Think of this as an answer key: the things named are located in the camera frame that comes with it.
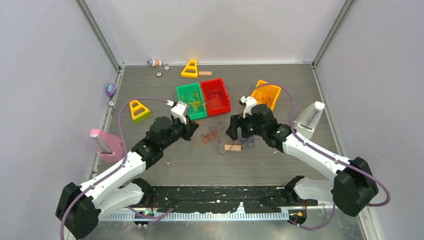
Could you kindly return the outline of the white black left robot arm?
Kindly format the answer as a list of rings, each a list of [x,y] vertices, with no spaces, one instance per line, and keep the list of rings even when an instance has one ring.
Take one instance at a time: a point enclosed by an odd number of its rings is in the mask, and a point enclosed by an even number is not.
[[[70,182],[61,193],[55,215],[61,221],[59,237],[68,230],[75,239],[88,236],[104,217],[132,205],[148,207],[154,199],[154,188],[136,178],[163,156],[164,150],[183,139],[190,141],[199,124],[189,118],[157,117],[146,136],[137,142],[112,167],[81,183]]]

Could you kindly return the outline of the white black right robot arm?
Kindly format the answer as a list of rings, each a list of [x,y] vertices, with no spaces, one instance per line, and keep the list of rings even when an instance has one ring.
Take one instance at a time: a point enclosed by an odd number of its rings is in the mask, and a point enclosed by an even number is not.
[[[279,123],[265,104],[253,106],[249,113],[232,115],[225,133],[232,140],[260,137],[269,147],[303,161],[327,178],[294,177],[285,185],[285,198],[291,205],[317,200],[356,217],[379,192],[366,160],[349,159],[315,144],[289,125]]]

